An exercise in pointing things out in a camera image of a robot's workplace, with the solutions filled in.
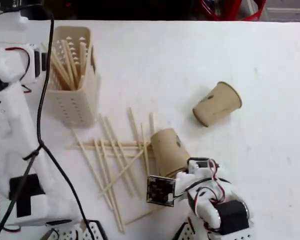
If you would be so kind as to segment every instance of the red object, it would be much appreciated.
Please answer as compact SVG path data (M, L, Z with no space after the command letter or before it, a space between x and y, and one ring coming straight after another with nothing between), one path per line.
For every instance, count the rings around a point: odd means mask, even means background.
M223 10L220 16L207 5L205 0L198 0L201 13L212 21L235 21L241 6L242 0L225 0ZM239 19L240 21L257 21L265 7L266 0L253 0L258 6L258 11L251 16Z

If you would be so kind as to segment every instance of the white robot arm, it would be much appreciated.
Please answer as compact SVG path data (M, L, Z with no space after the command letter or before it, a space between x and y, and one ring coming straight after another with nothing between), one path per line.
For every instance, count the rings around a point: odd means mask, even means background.
M23 176L22 171L18 172L18 166L24 166L24 159L39 146L20 81L29 74L26 69L34 67L34 61L30 59L29 63L29 67L27 61L23 63L18 51L0 50L0 193L9 199L0 203L2 213L7 211ZM28 76L32 76L32 81L36 77L35 74ZM10 168L8 158L13 160ZM6 225L78 223L80 215L77 205L60 195L43 151L39 151L32 167L35 173L28 176Z
M173 207L175 200L184 199L193 212L194 239L255 239L249 205L213 159L189 158L187 171L177 173L176 179L149 177L147 202Z

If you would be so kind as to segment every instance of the black wire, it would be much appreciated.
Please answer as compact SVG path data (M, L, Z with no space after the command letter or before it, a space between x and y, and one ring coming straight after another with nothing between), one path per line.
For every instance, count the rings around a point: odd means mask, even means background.
M29 162L29 164L28 164L28 167L26 168L26 170L25 170L25 172L24 172L24 174L23 174L23 177L21 178L21 181L20 181L20 183L19 183L19 186L17 187L16 192L15 192L15 194L13 195L13 197L12 197L12 199L11 199L11 202L10 202L10 204L9 204L9 207L8 207L8 209L6 210L6 212L5 212L5 214L4 214L3 218L2 218L2 220L1 220L1 222L0 222L0 233L1 233L1 231L4 229L5 224L6 224L8 218L9 218L9 216L10 216L10 214L11 214L11 212L12 212L14 206L15 206L15 203L16 203L16 201L18 200L18 197L19 197L19 195L20 195L22 189L24 188L24 186L25 186L25 184L26 184L26 180L27 180L28 174L29 174L29 172L30 172L31 166L34 164L35 158L36 158L36 156L33 156L33 157L31 158L31 160L30 160L30 162Z
M230 184L230 182L228 180L225 180L223 178L218 178L220 181L222 182L225 182L225 183L228 183ZM195 186L199 185L199 184L202 184L202 183L205 183L205 182L208 182L208 181L211 181L212 180L212 177L207 177L207 178L204 178L204 179L200 179L198 181L195 181L194 183L192 183L190 186L188 186L181 194L177 195L177 196L174 196L174 199L177 199L179 197L181 197L185 192L188 192L189 190L193 189Z
M24 79L25 75L27 75L28 70L29 70L29 67L30 67L30 61L31 61L31 60L30 60L30 55L29 55L28 51L25 50L25 49L22 48L22 47L19 47L19 46L16 46L16 47L8 47L8 48L6 48L5 50L6 50L6 51L21 50L21 51L23 51L23 52L27 55L27 57L28 57L28 62L27 62L26 68L25 68L25 73L21 76L21 78L20 78L20 80L19 80L19 81L21 81L22 79Z
M22 84L21 86L26 89L25 91L23 91L24 94L32 93L32 90L26 85Z
M38 106L38 111L37 111L37 117L36 117L36 134L37 134L37 140L39 143L39 146L41 146L45 152L49 155L49 157L51 158L51 160L53 161L53 163L55 164L55 166L58 168L58 170L60 171L61 175L64 177L65 181L68 183L69 187L71 188L71 191L75 197L75 200L78 204L78 207L80 209L80 213L82 215L83 221L86 225L86 227L88 228L88 231L92 237L92 239L95 239L94 234L89 226L88 220L85 216L85 213L83 211L82 205L80 203L79 197L75 191L75 188L73 187L70 179L68 178L68 176L66 175L66 173L64 172L64 170L62 169L62 167L59 165L59 163L57 162L56 158L53 156L53 154L51 153L51 151L48 149L48 147L44 144L42 138L41 138L41 115L42 115L42 109L43 109L43 104L44 104L44 100L45 100L45 95L47 92L47 88L48 88L48 82L49 82L49 76L50 76L50 60L51 60L51 51L52 51L52 43L53 43L53 37L54 37L54 26L55 26L55 18L54 15L52 14L52 12L44 7L41 4L31 4L31 5L25 5L25 6L18 6L18 7L14 7L14 8L9 8L9 9L0 9L0 15L3 13L12 13L12 12L19 12L21 10L24 9L28 9L28 8L40 8L42 10L45 11L45 13L48 15L48 18L51 20L51 24L50 24L50 32L49 32L49 43L48 43L48 53L47 53L47 62L46 62L46 76L45 76L45 80L44 80L44 84L43 84L43 89L41 92L41 97L40 97L40 102L39 102L39 106ZM22 180L26 181L27 176L23 175ZM4 226L5 222L7 221L10 212L6 212L4 216L7 216L5 221L4 219L2 219L1 224L0 224L0 232L2 230L2 227Z

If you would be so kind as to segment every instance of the cup rim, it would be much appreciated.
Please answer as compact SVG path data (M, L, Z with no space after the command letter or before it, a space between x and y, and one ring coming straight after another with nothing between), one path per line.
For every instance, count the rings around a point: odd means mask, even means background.
M228 87L230 87L235 92L235 94L238 96L239 101L240 101L240 106L239 106L239 109L240 109L242 107L242 99L241 99L239 93L229 83L227 83L225 81L219 81L217 84L225 84L225 85L227 85Z

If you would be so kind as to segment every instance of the white plastic bracket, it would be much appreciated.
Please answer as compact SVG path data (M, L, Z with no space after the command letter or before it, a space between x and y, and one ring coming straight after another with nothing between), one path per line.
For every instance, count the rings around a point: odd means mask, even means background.
M56 229L56 231L60 235L59 240L105 240L95 222L90 222L89 226L92 230L94 239L91 238L88 229L83 231L79 225L74 225L72 228L67 229ZM58 240L58 234L56 232L52 232L47 240Z

